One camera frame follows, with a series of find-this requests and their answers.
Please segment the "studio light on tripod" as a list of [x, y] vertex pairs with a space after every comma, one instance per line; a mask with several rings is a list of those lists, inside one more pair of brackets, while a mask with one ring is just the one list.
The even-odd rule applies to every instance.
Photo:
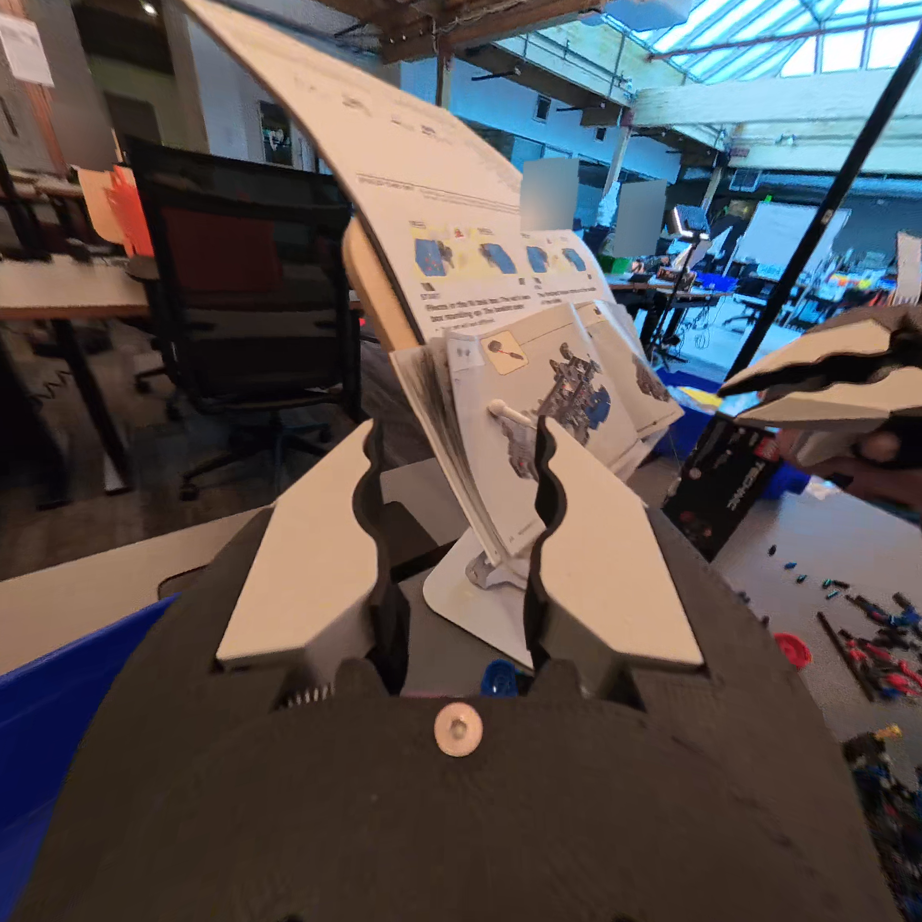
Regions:
[[667, 333], [659, 333], [659, 330], [673, 307], [676, 295], [692, 285], [693, 269], [712, 245], [710, 224], [705, 211], [699, 206], [676, 205], [667, 215], [667, 229], [686, 248], [679, 255], [678, 268], [671, 270], [674, 280], [668, 297], [663, 292], [655, 293], [643, 321], [640, 339], [650, 362], [654, 360], [655, 352], [662, 350], [664, 337], [668, 336]]

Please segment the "person's right hand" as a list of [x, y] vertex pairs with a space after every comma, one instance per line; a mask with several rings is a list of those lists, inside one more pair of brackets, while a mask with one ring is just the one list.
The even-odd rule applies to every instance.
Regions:
[[916, 457], [913, 465], [905, 466], [899, 460], [901, 452], [902, 444], [895, 433], [874, 432], [849, 454], [801, 469], [832, 482], [860, 501], [920, 515], [920, 457]]

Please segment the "white board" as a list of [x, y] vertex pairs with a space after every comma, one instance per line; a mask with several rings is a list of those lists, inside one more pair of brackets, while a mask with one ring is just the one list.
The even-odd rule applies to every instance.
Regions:
[[[759, 278], [777, 282], [817, 212], [814, 206], [758, 202], [751, 221], [736, 244], [731, 262], [755, 264], [755, 274]], [[850, 216], [851, 209], [844, 208], [829, 218], [824, 225], [823, 236], [801, 270], [801, 276], [814, 275], [824, 264]]]

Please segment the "black toy set box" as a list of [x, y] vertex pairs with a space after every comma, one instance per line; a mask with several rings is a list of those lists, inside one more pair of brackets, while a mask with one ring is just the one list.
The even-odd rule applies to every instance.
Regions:
[[713, 562], [780, 464], [777, 432], [716, 415], [684, 460], [661, 511]]

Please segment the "background wooden desk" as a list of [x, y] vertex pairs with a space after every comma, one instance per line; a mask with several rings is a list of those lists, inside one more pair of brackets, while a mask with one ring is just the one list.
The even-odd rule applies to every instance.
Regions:
[[56, 255], [50, 262], [1, 263], [3, 321], [107, 319], [148, 315], [142, 284], [122, 267], [80, 263]]

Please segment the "black diagonal pole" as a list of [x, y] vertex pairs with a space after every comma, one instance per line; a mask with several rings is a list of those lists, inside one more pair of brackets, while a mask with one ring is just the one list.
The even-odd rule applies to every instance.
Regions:
[[807, 227], [801, 241], [794, 250], [778, 283], [775, 284], [767, 304], [755, 320], [752, 331], [730, 366], [725, 378], [726, 383], [731, 377], [746, 369], [753, 361], [758, 347], [763, 343], [771, 326], [787, 304], [791, 289], [798, 282], [809, 258], [822, 241], [825, 231], [840, 204], [844, 201], [855, 179], [859, 176], [870, 152], [880, 140], [884, 129], [892, 120], [894, 111], [904, 98], [907, 88], [916, 77], [920, 63], [921, 29], [918, 28], [901, 62], [895, 68], [893, 76], [870, 112], [868, 120], [861, 128], [842, 167], [818, 207], [811, 224]]

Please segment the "black blue toy car chassis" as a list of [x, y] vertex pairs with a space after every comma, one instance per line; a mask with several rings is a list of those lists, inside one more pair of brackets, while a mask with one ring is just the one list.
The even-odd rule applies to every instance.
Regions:
[[859, 795], [882, 873], [905, 920], [921, 919], [921, 775], [908, 788], [893, 772], [887, 744], [903, 737], [889, 724], [844, 741], [841, 753]]

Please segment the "paper wall notice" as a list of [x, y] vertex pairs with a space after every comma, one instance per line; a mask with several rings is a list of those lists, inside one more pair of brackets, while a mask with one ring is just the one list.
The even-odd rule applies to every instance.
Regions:
[[28, 18], [1, 13], [1, 43], [17, 80], [53, 87], [53, 78], [37, 25]]

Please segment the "grey desk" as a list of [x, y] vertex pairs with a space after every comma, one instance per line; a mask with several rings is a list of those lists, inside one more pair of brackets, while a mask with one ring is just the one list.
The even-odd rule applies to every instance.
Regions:
[[753, 514], [717, 568], [668, 522], [707, 668], [636, 667], [630, 699], [547, 663], [475, 697], [454, 758], [443, 701], [390, 697], [366, 663], [278, 705], [276, 670], [206, 664], [269, 510], [129, 658], [77, 748], [11, 920], [901, 920], [843, 756], [724, 576], [808, 626], [820, 579], [920, 601], [920, 537], [838, 493]]

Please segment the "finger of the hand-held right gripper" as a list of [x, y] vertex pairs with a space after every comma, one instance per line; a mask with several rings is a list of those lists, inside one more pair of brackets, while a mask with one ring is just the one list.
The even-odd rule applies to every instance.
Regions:
[[892, 421], [918, 421], [921, 370], [891, 371], [869, 384], [835, 383], [820, 390], [792, 390], [740, 412], [740, 424], [818, 432], [872, 432]]
[[906, 367], [905, 317], [843, 317], [815, 328], [724, 382], [722, 397], [780, 397], [835, 383], [869, 384]]

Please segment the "pile of small red pieces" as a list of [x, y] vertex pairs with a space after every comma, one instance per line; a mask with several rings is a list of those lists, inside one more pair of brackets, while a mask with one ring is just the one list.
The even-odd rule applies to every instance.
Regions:
[[[865, 671], [869, 682], [875, 688], [877, 702], [904, 699], [920, 701], [919, 607], [905, 594], [897, 592], [892, 596], [895, 609], [890, 610], [864, 594], [855, 592], [850, 582], [837, 578], [824, 578], [821, 582], [821, 591], [824, 601], [845, 601], [859, 611], [873, 627], [874, 632], [871, 636], [859, 635], [844, 627], [834, 627], [824, 613], [842, 638], [848, 651]], [[819, 626], [829, 641], [820, 624]]]

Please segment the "printed task instruction sheet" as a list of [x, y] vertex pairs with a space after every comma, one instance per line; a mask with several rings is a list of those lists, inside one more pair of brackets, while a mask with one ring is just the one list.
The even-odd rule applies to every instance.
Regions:
[[571, 230], [522, 232], [522, 174], [445, 109], [217, 2], [186, 11], [309, 137], [349, 197], [416, 340], [612, 302]]

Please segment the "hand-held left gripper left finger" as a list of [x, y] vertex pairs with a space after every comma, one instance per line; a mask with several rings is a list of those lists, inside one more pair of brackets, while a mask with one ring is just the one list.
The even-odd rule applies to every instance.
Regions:
[[383, 428], [360, 424], [285, 490], [216, 652], [224, 667], [288, 665], [333, 678], [366, 658], [409, 665], [409, 605], [394, 586], [380, 484]]

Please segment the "white book stand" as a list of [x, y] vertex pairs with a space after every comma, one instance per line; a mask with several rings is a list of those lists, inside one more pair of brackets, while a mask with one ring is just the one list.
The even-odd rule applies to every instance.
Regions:
[[[343, 258], [352, 288], [383, 349], [407, 359], [408, 352], [419, 349], [420, 344], [358, 218], [352, 218], [345, 232]], [[523, 625], [524, 590], [507, 583], [489, 589], [473, 583], [466, 568], [481, 550], [478, 537], [468, 527], [426, 578], [424, 600], [436, 614], [530, 671], [532, 658]]]

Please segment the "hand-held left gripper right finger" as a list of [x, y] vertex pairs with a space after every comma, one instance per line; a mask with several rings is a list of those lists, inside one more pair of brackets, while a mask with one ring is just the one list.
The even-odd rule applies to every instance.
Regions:
[[580, 674], [705, 665], [645, 503], [549, 417], [538, 420], [535, 510], [524, 637], [538, 672]]

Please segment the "black mesh office chair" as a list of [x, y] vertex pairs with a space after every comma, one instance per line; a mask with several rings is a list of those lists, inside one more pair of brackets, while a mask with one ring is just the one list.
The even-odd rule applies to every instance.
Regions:
[[177, 391], [204, 417], [227, 418], [228, 450], [182, 475], [199, 478], [272, 456], [280, 490], [288, 451], [323, 457], [327, 421], [292, 411], [362, 406], [361, 323], [342, 243], [352, 203], [333, 175], [216, 157], [127, 138], [156, 277], [149, 315]]

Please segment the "blue storage bin with tag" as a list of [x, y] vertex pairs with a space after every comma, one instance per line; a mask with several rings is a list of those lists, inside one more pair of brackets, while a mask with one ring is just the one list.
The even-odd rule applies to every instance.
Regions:
[[87, 727], [171, 594], [1, 678], [1, 919], [34, 867]]

